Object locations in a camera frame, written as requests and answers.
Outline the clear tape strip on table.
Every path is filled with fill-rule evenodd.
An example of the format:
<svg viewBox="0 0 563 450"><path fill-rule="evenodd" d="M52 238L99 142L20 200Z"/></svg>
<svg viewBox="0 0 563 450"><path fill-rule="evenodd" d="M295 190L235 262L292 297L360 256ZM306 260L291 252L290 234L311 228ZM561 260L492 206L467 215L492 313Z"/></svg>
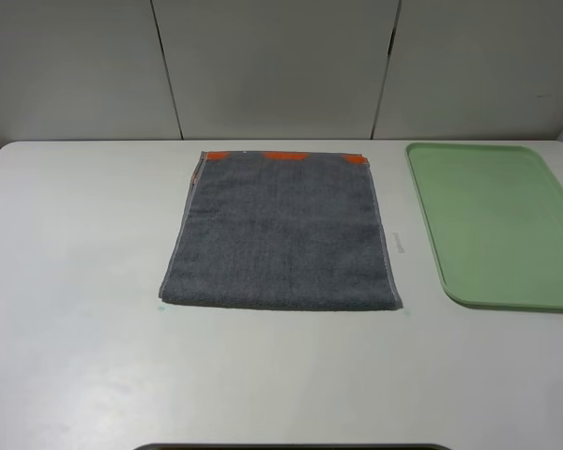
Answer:
<svg viewBox="0 0 563 450"><path fill-rule="evenodd" d="M397 232L394 232L393 234L393 239L397 248L397 252L399 254L404 254L405 253L405 249L401 240L400 235Z"/></svg>

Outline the grey towel with orange patches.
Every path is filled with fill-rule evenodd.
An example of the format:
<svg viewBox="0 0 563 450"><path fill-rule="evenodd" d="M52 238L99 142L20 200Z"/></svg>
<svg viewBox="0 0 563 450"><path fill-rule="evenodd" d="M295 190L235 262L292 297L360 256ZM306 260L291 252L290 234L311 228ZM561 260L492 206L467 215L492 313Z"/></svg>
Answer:
<svg viewBox="0 0 563 450"><path fill-rule="evenodd" d="M400 309L369 160L204 152L159 296L204 308Z"/></svg>

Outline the light green plastic tray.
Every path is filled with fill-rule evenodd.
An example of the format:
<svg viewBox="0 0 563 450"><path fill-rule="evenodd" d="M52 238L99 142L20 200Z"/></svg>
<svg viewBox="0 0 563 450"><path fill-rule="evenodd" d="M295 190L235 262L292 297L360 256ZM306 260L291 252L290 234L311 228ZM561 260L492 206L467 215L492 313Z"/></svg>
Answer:
<svg viewBox="0 0 563 450"><path fill-rule="evenodd" d="M448 297L563 312L563 186L537 152L416 142L406 157Z"/></svg>

